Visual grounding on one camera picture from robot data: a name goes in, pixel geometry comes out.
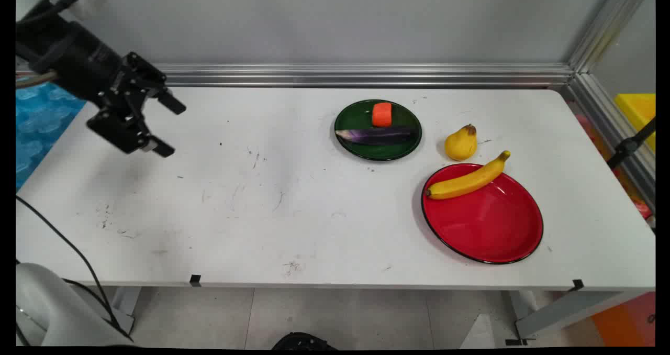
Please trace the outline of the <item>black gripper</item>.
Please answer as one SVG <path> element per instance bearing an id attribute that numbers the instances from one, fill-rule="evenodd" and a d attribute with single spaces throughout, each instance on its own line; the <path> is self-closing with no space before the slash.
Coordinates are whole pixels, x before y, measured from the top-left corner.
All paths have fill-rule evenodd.
<path id="1" fill-rule="evenodd" d="M 130 52 L 117 53 L 76 21 L 43 19 L 15 25 L 15 50 L 34 73 L 55 73 L 55 83 L 98 107 L 87 127 L 125 154 L 137 150 L 172 156 L 175 148 L 149 129 L 146 100 L 157 99 L 173 114 L 186 111 L 166 85 L 167 76 L 151 62 Z M 147 96 L 120 92 L 131 71 L 131 85 Z"/>

